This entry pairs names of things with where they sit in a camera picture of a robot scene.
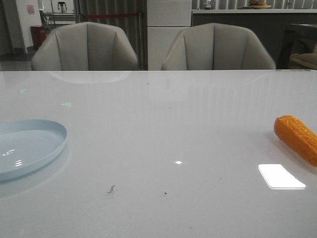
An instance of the refrigerator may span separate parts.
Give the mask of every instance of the refrigerator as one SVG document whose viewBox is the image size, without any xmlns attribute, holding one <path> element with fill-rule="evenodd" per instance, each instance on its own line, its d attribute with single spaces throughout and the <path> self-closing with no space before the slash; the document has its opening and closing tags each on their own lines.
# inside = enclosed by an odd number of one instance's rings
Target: refrigerator
<svg viewBox="0 0 317 238">
<path fill-rule="evenodd" d="M 160 70 L 177 33 L 191 26 L 191 0 L 148 0 L 148 70 Z"/>
</svg>

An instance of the orange corn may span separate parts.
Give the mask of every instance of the orange corn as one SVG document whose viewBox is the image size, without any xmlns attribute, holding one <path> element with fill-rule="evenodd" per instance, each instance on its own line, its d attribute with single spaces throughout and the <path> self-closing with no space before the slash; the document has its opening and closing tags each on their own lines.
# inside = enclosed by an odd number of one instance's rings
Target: orange corn
<svg viewBox="0 0 317 238">
<path fill-rule="evenodd" d="M 317 135 L 296 117 L 275 120 L 275 134 L 312 166 L 317 167 Z"/>
</svg>

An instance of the white table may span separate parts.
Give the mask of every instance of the white table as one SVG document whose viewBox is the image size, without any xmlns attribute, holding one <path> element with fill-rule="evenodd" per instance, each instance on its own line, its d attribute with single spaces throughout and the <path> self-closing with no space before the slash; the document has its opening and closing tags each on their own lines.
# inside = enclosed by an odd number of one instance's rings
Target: white table
<svg viewBox="0 0 317 238">
<path fill-rule="evenodd" d="M 317 71 L 0 72 L 0 122 L 68 131 L 0 183 L 0 237 L 316 237 L 317 170 L 273 132 L 286 114 L 317 131 Z M 260 164 L 305 189 L 271 189 Z"/>
</svg>

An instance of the gray chair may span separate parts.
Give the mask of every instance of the gray chair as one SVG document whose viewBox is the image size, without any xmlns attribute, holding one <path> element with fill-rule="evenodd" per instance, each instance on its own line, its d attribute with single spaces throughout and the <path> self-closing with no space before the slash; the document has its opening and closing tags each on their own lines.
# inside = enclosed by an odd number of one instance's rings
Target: gray chair
<svg viewBox="0 0 317 238">
<path fill-rule="evenodd" d="M 138 58 L 124 31 L 84 22 L 53 30 L 32 58 L 32 70 L 137 70 Z"/>
<path fill-rule="evenodd" d="M 218 23 L 178 33 L 162 70 L 275 69 L 275 62 L 251 30 Z"/>
</svg>

